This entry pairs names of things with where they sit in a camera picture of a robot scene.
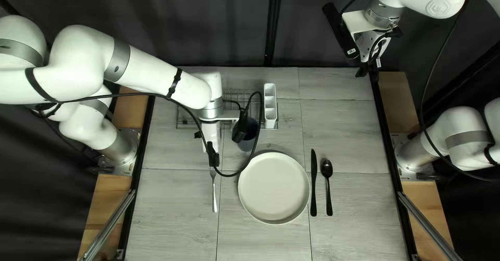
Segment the plate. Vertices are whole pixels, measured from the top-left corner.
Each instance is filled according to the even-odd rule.
[[[309,180],[296,160],[279,152],[255,156],[238,180],[238,195],[250,215],[279,225],[297,218],[309,201]]]

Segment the knife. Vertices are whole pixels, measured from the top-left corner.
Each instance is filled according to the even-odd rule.
[[[316,152],[311,149],[311,216],[316,216],[316,174],[317,174],[317,161]]]

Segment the floor tile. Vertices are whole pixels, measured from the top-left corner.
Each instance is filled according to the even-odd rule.
[[[299,68],[302,99],[373,100],[368,76],[356,78],[358,68]]]
[[[307,209],[284,225],[267,225],[241,205],[237,178],[222,179],[217,261],[311,260]]]
[[[224,92],[234,90],[262,91],[264,84],[276,84],[278,98],[299,99],[298,70],[266,67],[181,67],[187,73],[218,71],[222,77]]]
[[[389,173],[372,100],[301,100],[306,170],[310,149],[334,172]]]
[[[250,154],[241,151],[231,136],[226,130],[222,170],[239,170]],[[260,131],[255,154],[269,150],[283,152],[304,166],[300,100],[278,99],[278,129]]]
[[[220,182],[218,176],[217,200]],[[137,194],[128,261],[216,260],[218,213],[208,170],[144,169]]]
[[[309,217],[313,261],[408,260],[390,175],[334,173],[330,190],[331,217],[318,172],[317,216]]]
[[[194,138],[197,130],[178,130],[176,123],[177,105],[157,98],[142,167],[208,170],[202,140]]]

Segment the dish rack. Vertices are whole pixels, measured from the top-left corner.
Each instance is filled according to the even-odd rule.
[[[230,90],[228,92],[225,92],[222,94],[222,98],[224,100],[233,100],[237,101],[240,103],[240,106],[242,108],[245,108],[248,103],[248,99],[250,98],[250,95],[252,95],[254,91],[252,90]],[[238,111],[238,106],[234,103],[230,102],[224,102],[223,104],[224,110],[232,110],[232,111]],[[248,107],[248,116],[251,118],[256,119],[259,121],[259,110],[260,110],[260,102],[259,98],[253,97],[252,101],[250,102],[250,106]],[[276,123],[274,124],[273,128],[266,129],[265,125],[265,116],[262,116],[262,124],[260,126],[261,130],[277,130],[278,129],[278,121],[279,117],[276,120]],[[222,120],[222,129],[223,130],[231,130],[233,128],[233,125],[235,121],[233,120]],[[192,119],[192,117],[184,111],[181,107],[177,107],[177,125],[176,128],[179,130],[195,130],[197,129],[195,121]]]

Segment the fork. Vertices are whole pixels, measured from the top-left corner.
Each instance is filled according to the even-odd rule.
[[[217,175],[217,172],[214,169],[214,167],[210,167],[210,177],[212,177],[212,211],[213,212],[217,212],[216,175]]]

